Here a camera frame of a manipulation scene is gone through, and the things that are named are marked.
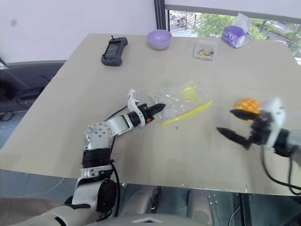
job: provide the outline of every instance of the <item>purple bowl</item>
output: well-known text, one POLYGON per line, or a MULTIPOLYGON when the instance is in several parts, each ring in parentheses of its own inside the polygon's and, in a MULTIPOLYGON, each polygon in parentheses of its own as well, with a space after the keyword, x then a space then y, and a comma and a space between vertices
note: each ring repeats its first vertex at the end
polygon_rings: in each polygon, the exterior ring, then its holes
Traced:
POLYGON ((147 34, 147 43, 156 50, 164 50, 169 47, 171 33, 166 30, 154 30, 147 34))

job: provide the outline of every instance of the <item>beige tabletop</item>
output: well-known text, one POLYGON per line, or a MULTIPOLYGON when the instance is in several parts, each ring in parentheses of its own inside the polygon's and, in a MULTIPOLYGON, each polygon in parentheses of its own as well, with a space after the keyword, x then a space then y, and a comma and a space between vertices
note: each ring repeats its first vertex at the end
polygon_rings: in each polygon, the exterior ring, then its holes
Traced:
MULTIPOLYGON (((129 89, 140 91, 140 103, 152 105, 148 94, 190 80, 213 104, 184 120, 162 127, 156 120, 117 139, 112 153, 121 182, 182 186, 222 191, 283 194, 290 191, 264 174, 260 149, 246 151, 215 127, 247 135, 249 122, 228 110, 241 98, 280 97, 286 129, 301 129, 301 68, 287 46, 251 40, 234 49, 220 39, 213 62, 194 59, 197 38, 173 37, 171 46, 156 51, 146 36, 127 35, 120 67, 100 62, 110 35, 87 36, 47 85, 0 151, 0 167, 43 175, 77 178, 87 126, 103 121, 127 104, 129 89)), ((288 159, 267 152, 271 174, 287 181, 288 159)), ((301 185, 300 167, 293 181, 301 185)))

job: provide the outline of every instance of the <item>window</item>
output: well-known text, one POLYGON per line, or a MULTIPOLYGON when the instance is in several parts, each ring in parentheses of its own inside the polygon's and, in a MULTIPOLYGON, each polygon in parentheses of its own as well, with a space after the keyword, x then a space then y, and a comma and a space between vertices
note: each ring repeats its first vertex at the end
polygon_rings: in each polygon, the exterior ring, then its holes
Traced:
MULTIPOLYGON (((224 27, 231 25, 235 16, 169 11, 169 26, 173 36, 221 37, 224 27)), ((301 25, 252 18, 249 30, 253 39, 284 41, 301 65, 301 25)))

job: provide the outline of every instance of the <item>clear plastic bag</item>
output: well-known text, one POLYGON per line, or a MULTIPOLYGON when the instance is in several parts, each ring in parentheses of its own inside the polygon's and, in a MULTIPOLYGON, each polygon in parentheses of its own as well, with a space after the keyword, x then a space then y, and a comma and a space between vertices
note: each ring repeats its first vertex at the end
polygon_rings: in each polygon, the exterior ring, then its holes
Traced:
POLYGON ((193 81, 181 86, 154 90, 150 93, 150 97, 156 104, 166 105, 162 113, 158 115, 164 120, 162 126, 195 114, 212 103, 208 95, 198 89, 193 81))

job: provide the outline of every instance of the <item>black handheld device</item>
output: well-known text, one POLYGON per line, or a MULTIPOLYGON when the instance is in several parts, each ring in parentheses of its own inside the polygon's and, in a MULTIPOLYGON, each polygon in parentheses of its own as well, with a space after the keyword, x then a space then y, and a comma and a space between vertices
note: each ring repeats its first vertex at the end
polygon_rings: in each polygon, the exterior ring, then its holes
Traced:
POLYGON ((127 45, 127 38, 120 37, 109 40, 109 45, 102 56, 102 63, 107 66, 120 66, 122 64, 121 55, 127 45))

